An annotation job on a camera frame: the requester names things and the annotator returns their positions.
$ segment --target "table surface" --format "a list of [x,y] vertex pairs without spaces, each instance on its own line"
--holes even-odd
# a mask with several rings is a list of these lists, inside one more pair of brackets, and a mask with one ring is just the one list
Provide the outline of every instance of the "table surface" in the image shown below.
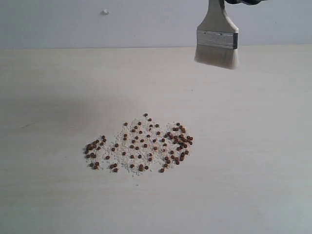
[[[312,45],[0,51],[0,233],[310,234]],[[149,113],[191,157],[166,173],[87,168],[82,148]]]

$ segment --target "pile of seeds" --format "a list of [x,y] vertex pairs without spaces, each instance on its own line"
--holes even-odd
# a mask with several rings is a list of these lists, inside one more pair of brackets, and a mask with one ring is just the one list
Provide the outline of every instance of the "pile of seeds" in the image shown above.
[[193,137],[180,123],[168,124],[164,129],[148,114],[142,119],[124,123],[115,142],[106,145],[101,136],[86,146],[87,163],[92,169],[118,172],[124,168],[137,175],[160,164],[159,172],[174,168],[190,155]]

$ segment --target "white powder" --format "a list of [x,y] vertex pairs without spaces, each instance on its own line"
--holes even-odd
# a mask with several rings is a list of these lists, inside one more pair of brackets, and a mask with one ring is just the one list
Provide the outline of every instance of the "white powder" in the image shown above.
[[[182,132],[180,130],[177,132],[173,131],[173,128],[177,127],[175,123],[167,124],[165,127],[162,127],[161,125],[159,125],[159,127],[156,127],[155,125],[157,123],[155,123],[154,121],[148,121],[148,119],[149,117],[134,119],[127,126],[123,125],[122,130],[118,133],[114,142],[101,146],[100,150],[95,149],[89,151],[89,154],[95,153],[97,157],[87,159],[87,162],[100,162],[100,169],[108,169],[111,172],[112,169],[110,169],[110,165],[116,163],[119,170],[123,168],[130,173],[141,175],[147,170],[144,169],[143,172],[140,172],[138,169],[140,164],[142,164],[143,167],[148,166],[149,168],[152,164],[159,164],[159,169],[161,169],[163,167],[163,164],[165,163],[164,158],[168,156],[171,161],[171,163],[168,164],[168,168],[176,167],[177,165],[175,164],[175,161],[170,158],[171,154],[169,152],[174,151],[173,155],[175,157],[179,157],[181,153],[185,150],[188,150],[190,154],[190,144],[187,143],[187,149],[178,151],[176,150],[176,148],[179,145],[174,144],[173,140],[171,140],[169,137],[165,138],[165,142],[162,142],[161,139],[164,138],[164,135],[167,132],[171,132],[174,136],[178,136]],[[135,126],[137,126],[137,129],[133,133],[132,130]],[[187,130],[183,134],[184,136],[189,135]],[[149,153],[152,154],[151,162],[148,161],[148,158],[150,158]]]

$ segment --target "dark glove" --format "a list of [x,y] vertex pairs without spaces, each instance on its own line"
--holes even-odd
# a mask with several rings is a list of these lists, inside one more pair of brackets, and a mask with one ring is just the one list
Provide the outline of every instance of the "dark glove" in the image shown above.
[[225,0],[229,4],[244,3],[246,5],[256,5],[264,0]]

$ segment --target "white wall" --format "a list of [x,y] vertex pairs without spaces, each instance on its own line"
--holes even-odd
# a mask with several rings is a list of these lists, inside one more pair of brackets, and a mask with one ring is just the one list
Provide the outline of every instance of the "white wall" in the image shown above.
[[[207,2],[0,0],[0,48],[194,46]],[[101,15],[105,8],[111,14]],[[240,29],[240,44],[312,43],[312,0],[226,9]]]

